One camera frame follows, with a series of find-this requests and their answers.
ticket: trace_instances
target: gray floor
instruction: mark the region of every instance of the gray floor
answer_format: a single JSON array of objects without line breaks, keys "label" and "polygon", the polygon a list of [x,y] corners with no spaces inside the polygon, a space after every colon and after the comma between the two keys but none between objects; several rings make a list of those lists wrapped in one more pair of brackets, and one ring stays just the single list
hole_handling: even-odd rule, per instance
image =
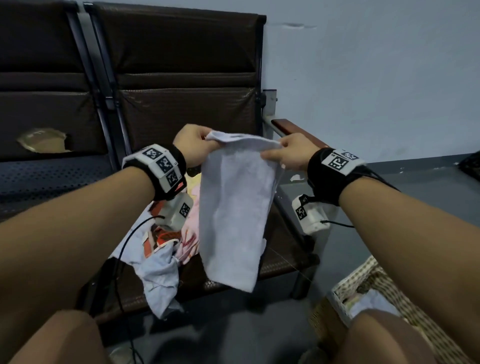
[{"label": "gray floor", "polygon": [[[459,172],[451,161],[427,169],[377,167],[379,173],[394,172],[383,176],[401,191],[480,226],[480,182]],[[282,189],[284,198],[291,199],[307,192],[308,186],[298,182]],[[348,222],[339,209],[328,214]],[[316,249],[322,262],[303,301],[288,298],[295,277],[287,275],[257,284],[252,296],[230,290],[190,302],[183,314],[188,319],[181,324],[143,317],[147,333],[135,343],[145,364],[296,363],[315,343],[308,324],[311,306],[370,255],[353,229],[340,226],[319,236]]]}]

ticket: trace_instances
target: person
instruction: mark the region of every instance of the person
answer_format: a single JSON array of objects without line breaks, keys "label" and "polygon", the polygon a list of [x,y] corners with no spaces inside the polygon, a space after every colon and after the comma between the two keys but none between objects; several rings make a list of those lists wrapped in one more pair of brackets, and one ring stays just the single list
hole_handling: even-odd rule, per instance
[{"label": "person", "polygon": [[[187,167],[221,148],[211,130],[186,125],[173,145]],[[323,183],[319,149],[302,134],[261,153]],[[480,229],[369,177],[332,186],[338,204],[380,265],[473,360],[480,361]],[[108,363],[98,328],[68,311],[155,196],[151,178],[127,167],[0,224],[0,363]],[[434,363],[401,319],[359,314],[335,363]]]}]

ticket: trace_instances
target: wall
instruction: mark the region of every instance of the wall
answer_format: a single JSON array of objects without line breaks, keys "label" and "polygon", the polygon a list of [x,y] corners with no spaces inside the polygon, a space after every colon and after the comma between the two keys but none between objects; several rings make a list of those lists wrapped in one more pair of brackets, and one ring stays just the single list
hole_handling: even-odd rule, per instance
[{"label": "wall", "polygon": [[478,0],[128,2],[266,14],[263,88],[332,146],[371,162],[480,149]]}]

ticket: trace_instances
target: armrest support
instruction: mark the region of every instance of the armrest support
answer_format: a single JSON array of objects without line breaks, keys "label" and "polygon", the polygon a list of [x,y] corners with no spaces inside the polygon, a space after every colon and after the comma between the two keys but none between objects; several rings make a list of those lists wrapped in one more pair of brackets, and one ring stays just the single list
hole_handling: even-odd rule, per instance
[{"label": "armrest support", "polygon": [[290,134],[294,134],[294,133],[301,133],[304,136],[306,136],[317,147],[319,147],[319,148],[328,147],[328,145],[326,143],[322,142],[317,137],[313,136],[309,132],[306,132],[305,130],[303,130],[299,126],[295,125],[290,120],[287,120],[287,119],[273,119],[272,124],[274,126],[276,126],[285,135],[290,135]]}]

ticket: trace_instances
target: pink garment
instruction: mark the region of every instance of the pink garment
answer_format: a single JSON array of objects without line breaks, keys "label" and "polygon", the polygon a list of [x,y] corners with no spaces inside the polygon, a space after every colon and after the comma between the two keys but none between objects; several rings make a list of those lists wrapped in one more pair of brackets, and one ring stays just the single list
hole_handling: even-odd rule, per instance
[{"label": "pink garment", "polygon": [[192,189],[192,195],[195,196],[192,210],[181,228],[181,239],[178,245],[175,257],[180,265],[187,264],[191,257],[198,253],[198,214],[200,212],[200,184]]}]

